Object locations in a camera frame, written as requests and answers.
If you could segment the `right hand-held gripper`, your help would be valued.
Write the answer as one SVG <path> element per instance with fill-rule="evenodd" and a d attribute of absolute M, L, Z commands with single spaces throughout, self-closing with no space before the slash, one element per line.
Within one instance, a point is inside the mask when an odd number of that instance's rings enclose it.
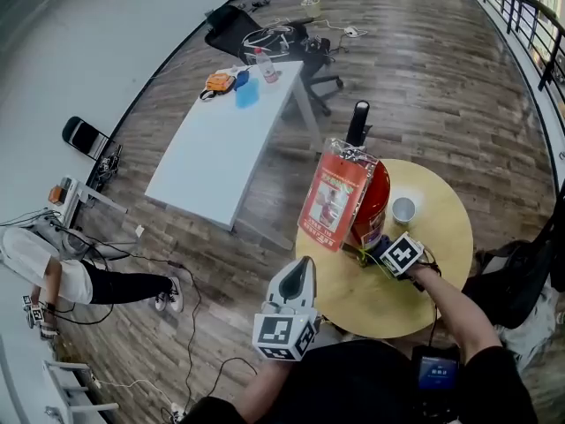
<path fill-rule="evenodd" d="M 385 277 L 402 280 L 424 250 L 424 245 L 406 231 L 395 239 L 382 235 L 367 247 L 366 254 Z"/>

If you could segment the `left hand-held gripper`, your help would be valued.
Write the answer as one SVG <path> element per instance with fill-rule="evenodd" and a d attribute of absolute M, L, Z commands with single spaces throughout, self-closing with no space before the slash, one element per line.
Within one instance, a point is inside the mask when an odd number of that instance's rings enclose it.
<path fill-rule="evenodd" d="M 270 281 L 254 316 L 252 345 L 267 360 L 300 361 L 317 333 L 316 267 L 302 256 Z"/>

